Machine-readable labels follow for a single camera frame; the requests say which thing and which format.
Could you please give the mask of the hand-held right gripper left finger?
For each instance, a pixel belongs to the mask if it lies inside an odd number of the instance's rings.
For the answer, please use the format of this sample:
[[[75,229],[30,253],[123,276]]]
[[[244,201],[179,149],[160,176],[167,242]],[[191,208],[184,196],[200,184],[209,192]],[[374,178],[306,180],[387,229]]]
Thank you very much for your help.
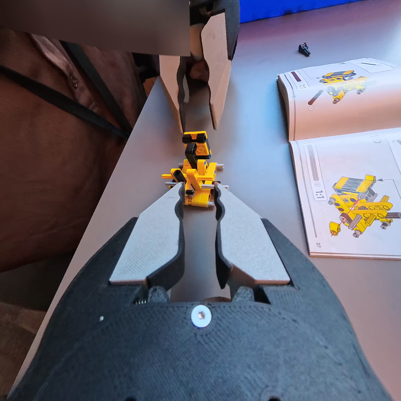
[[[109,279],[170,290],[184,274],[184,183],[178,183],[143,211]]]

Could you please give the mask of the open lego instruction booklet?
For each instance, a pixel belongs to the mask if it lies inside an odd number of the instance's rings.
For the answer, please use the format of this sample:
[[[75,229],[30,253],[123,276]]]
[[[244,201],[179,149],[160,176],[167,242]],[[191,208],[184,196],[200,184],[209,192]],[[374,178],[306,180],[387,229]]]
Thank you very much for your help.
[[[400,67],[373,58],[278,75],[311,256],[400,260]]]

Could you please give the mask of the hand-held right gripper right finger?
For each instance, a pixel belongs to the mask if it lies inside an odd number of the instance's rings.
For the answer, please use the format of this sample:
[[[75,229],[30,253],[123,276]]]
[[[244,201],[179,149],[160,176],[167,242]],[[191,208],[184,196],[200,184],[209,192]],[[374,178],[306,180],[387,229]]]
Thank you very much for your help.
[[[289,275],[262,218],[221,184],[214,186],[216,272],[220,287],[286,285]]]

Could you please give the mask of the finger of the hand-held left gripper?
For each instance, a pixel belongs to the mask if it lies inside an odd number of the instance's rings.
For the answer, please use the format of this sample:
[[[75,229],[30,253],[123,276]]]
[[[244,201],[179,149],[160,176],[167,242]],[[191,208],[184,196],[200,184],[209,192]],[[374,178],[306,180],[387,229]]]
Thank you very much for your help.
[[[159,56],[160,78],[173,116],[181,133],[185,132],[185,103],[189,101],[186,79],[187,57]]]
[[[207,64],[209,105],[213,128],[217,129],[223,114],[231,73],[224,12],[211,16],[206,24],[198,23],[190,27],[190,51],[196,60],[204,59]]]

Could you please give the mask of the blue panel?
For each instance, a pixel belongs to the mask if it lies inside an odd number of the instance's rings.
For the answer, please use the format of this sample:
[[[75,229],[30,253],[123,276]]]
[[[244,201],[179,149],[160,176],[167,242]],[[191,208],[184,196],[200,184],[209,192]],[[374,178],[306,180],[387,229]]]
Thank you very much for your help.
[[[354,2],[354,0],[240,0],[240,23]]]

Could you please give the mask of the yellow lego vehicle model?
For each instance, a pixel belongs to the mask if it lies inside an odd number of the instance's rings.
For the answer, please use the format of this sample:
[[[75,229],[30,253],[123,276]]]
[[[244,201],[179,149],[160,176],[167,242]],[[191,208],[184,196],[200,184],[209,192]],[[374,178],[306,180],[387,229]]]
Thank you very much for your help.
[[[214,207],[210,200],[214,192],[217,171],[222,171],[223,164],[210,163],[212,152],[206,131],[185,132],[182,137],[185,146],[185,159],[178,168],[172,168],[162,178],[170,189],[177,183],[184,183],[185,205],[195,207]]]

